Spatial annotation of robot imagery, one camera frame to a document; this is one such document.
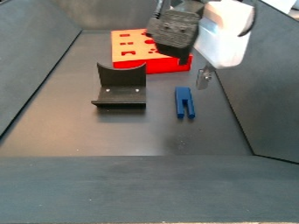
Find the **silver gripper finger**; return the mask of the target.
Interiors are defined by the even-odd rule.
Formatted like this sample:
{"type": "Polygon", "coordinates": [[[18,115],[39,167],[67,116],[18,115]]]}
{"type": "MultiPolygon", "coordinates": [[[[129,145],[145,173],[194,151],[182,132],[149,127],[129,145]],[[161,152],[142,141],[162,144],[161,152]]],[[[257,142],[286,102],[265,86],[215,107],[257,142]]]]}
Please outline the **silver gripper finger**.
{"type": "Polygon", "coordinates": [[[198,78],[197,78],[197,88],[203,90],[209,87],[211,81],[211,74],[214,73],[214,67],[206,66],[199,70],[198,78]]]}

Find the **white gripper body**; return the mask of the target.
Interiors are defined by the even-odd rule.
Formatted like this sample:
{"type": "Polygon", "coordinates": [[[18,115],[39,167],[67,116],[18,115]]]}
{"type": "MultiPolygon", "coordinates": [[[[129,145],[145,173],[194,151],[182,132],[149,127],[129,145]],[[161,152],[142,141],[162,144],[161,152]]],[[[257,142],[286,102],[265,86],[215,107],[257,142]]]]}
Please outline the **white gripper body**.
{"type": "Polygon", "coordinates": [[[237,0],[211,1],[205,5],[194,47],[217,69],[241,64],[254,21],[255,8],[237,0]]]}

